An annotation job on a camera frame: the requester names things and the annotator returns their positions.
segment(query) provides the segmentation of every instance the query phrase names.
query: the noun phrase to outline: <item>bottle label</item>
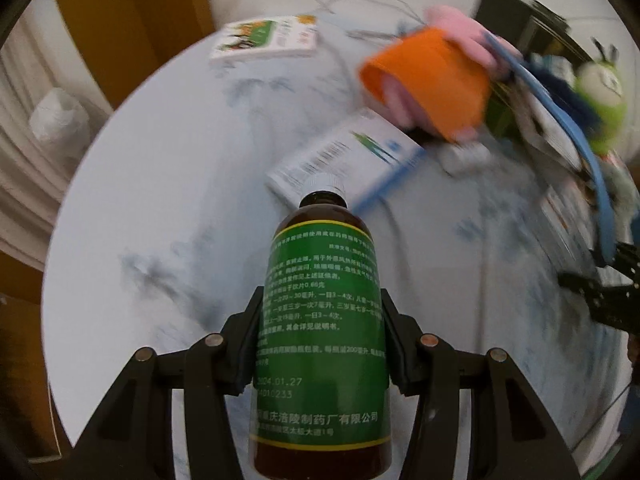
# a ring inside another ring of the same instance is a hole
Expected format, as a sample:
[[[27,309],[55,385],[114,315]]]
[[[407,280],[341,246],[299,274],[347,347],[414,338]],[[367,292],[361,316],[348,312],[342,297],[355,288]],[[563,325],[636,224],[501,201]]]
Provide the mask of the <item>bottle label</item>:
[[[258,442],[349,450],[390,438],[378,269],[363,231],[314,220],[276,235],[254,389]]]

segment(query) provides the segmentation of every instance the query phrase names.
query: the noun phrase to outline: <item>bottle neck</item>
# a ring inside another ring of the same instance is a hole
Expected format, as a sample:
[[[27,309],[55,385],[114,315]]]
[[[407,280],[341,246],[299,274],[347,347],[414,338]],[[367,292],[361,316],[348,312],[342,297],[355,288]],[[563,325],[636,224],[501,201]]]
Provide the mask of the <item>bottle neck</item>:
[[[300,201],[300,207],[315,204],[332,204],[339,205],[343,208],[347,207],[347,203],[344,199],[340,195],[332,193],[331,191],[315,191],[313,193],[309,193]]]

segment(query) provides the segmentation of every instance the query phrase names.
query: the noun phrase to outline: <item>marble pattern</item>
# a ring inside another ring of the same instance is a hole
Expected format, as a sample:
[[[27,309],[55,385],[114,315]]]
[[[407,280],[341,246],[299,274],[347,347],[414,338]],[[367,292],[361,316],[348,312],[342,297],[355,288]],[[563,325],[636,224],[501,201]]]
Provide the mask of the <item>marble pattern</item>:
[[[207,67],[211,38],[146,81],[100,133],[63,205],[44,287],[44,348],[72,441],[134,350],[186,348],[243,310],[287,209],[264,174],[361,105],[354,69],[377,46],[321,22],[311,58]],[[561,293],[545,241],[523,221],[545,189],[516,148],[448,177],[432,155],[370,209],[380,280],[399,310],[458,349],[506,348],[569,444],[611,396],[620,338]],[[590,262],[577,264],[594,272]],[[460,464],[466,478],[468,397]],[[227,399],[247,479],[250,388]],[[416,406],[392,392],[397,478]],[[188,478],[174,395],[178,478]]]

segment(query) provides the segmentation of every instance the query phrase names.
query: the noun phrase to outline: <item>green plush toy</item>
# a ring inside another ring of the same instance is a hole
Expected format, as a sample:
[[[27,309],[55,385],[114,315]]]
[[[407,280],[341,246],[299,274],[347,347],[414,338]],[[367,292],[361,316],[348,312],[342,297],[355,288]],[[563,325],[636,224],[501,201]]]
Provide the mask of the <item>green plush toy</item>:
[[[602,45],[595,38],[591,38],[591,41],[600,51],[602,59],[585,63],[578,69],[575,91],[602,119],[600,134],[590,139],[589,144],[596,155],[606,155],[625,120],[625,93],[616,68],[618,50],[611,45],[607,59]]]

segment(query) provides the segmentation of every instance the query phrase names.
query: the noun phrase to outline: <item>pink plush toy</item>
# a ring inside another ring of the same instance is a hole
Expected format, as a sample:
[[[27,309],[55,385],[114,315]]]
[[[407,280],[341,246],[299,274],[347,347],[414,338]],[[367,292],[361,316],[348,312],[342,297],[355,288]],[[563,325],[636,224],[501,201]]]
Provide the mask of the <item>pink plush toy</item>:
[[[452,142],[473,140],[484,118],[489,78],[504,77],[508,66],[489,49],[487,30],[460,10],[434,6],[424,17],[428,29],[364,65],[361,79],[377,101],[369,104],[399,128],[419,126]]]

